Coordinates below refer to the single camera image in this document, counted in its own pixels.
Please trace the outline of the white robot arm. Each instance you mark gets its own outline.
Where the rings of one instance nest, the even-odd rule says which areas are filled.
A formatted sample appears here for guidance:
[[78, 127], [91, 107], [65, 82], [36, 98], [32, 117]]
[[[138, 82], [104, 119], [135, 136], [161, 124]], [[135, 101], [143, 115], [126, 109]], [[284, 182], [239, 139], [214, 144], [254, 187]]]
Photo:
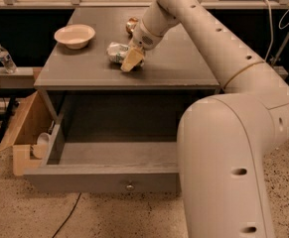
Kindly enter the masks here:
[[263, 158], [289, 139], [289, 86], [200, 0], [154, 0], [131, 43], [154, 49], [182, 25], [221, 94], [192, 104], [177, 132], [189, 238], [275, 238]]

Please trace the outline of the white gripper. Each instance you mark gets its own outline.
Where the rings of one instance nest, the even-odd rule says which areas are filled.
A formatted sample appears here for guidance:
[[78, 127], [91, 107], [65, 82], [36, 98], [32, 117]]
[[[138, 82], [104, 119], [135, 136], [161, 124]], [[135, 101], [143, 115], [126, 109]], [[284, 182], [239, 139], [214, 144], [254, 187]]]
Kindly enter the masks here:
[[153, 50], [162, 41], [162, 38], [163, 35], [161, 34], [161, 25], [159, 23], [142, 19], [133, 31], [129, 43], [132, 47], [127, 52], [121, 69], [126, 72], [132, 70], [144, 59], [144, 53], [139, 48], [146, 51]]

